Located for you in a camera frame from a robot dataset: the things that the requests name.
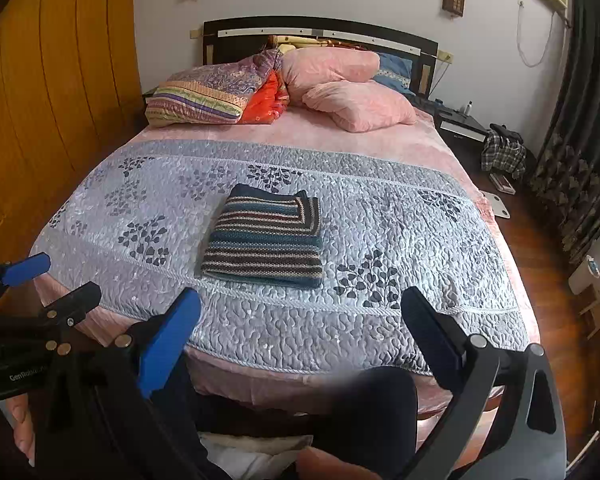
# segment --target hanging cable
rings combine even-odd
[[[436,86],[438,86],[438,83],[442,81],[442,78],[445,76],[446,71],[449,70],[449,66],[451,65],[451,63],[449,63],[448,61],[443,61],[443,63],[446,63],[445,69],[442,71],[442,74],[440,75],[440,78],[436,81],[435,85],[432,86],[431,92],[429,92],[429,98],[431,98],[431,94],[433,94],[433,91],[436,89]]]
[[[522,2],[520,2],[518,4],[518,31],[516,33],[516,43],[518,44],[518,53],[520,54],[520,59],[522,59],[522,62],[525,65],[527,65],[529,68],[534,68],[544,61],[544,56],[546,56],[546,53],[549,51],[549,41],[551,40],[551,33],[554,30],[555,11],[551,13],[551,26],[549,27],[549,36],[546,38],[546,44],[544,46],[544,50],[542,51],[542,57],[540,58],[540,61],[538,61],[537,63],[529,63],[528,60],[526,59],[525,53],[522,52],[522,46],[520,45],[520,43],[521,43],[521,40],[520,40],[520,21],[521,21],[520,16],[522,15],[523,7],[524,7],[524,5],[522,4]]]

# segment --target bed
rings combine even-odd
[[[205,57],[239,59],[262,40],[255,32],[302,34],[309,24],[311,36],[339,32],[415,56],[413,90],[428,95],[427,63],[437,44],[371,25],[280,16],[220,20],[205,23]],[[249,41],[237,41],[235,31]],[[411,126],[359,135],[325,114],[293,107],[270,125],[148,127],[95,168],[38,237],[32,252],[52,259],[50,272],[36,280],[43,303],[96,282],[102,304],[78,328],[108,344],[192,286],[203,314],[186,352],[199,391],[319,413],[328,409],[330,387],[349,374],[395,365],[414,373],[419,412],[440,410],[450,394],[430,376],[404,327],[401,290],[419,286],[467,333],[481,332],[503,348],[539,342],[539,332],[487,200],[432,117],[420,110],[417,116]],[[201,275],[205,236],[237,182],[319,197],[319,289]]]

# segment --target electrical outlet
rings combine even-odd
[[[438,50],[438,54],[436,56],[440,61],[446,61],[451,64],[454,62],[454,55],[450,52],[445,52],[444,50]]]

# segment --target wooden wardrobe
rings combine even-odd
[[[0,13],[0,261],[143,126],[134,0],[9,0]]]

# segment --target blue pillow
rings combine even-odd
[[[409,90],[411,84],[411,59],[404,59],[393,54],[378,53],[380,57],[380,70],[373,80],[381,85],[388,86],[400,94],[415,95]]]

